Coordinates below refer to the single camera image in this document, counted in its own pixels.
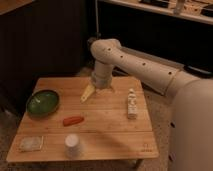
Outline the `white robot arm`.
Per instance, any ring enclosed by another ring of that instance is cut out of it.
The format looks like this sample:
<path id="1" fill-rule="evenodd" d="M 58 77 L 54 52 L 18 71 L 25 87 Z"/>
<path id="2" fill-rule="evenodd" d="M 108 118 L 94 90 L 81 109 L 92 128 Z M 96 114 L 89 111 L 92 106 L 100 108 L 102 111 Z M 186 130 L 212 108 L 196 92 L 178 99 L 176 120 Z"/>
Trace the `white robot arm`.
<path id="1" fill-rule="evenodd" d="M 213 79 L 132 55 L 114 38 L 89 48 L 95 67 L 82 101 L 111 86 L 115 67 L 124 70 L 171 100 L 168 171 L 213 171 Z"/>

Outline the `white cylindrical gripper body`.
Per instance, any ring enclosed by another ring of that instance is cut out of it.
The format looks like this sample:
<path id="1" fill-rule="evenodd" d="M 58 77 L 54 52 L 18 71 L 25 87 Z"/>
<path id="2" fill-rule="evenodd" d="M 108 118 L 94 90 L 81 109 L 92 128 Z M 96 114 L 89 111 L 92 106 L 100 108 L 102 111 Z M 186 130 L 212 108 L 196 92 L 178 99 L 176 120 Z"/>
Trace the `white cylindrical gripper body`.
<path id="1" fill-rule="evenodd" d="M 112 78 L 101 78 L 98 76 L 93 75 L 91 78 L 92 84 L 97 88 L 97 89 L 106 89 L 109 88 L 111 85 Z"/>

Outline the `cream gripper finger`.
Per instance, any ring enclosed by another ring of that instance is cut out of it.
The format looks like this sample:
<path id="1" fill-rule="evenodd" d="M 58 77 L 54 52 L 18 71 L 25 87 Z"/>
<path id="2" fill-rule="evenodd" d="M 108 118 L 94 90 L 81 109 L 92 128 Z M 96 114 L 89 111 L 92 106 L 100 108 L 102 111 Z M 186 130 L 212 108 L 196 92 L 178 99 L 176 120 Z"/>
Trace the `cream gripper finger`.
<path id="1" fill-rule="evenodd" d="M 80 98 L 81 102 L 85 102 L 95 92 L 95 90 L 96 88 L 93 84 L 88 84 Z"/>

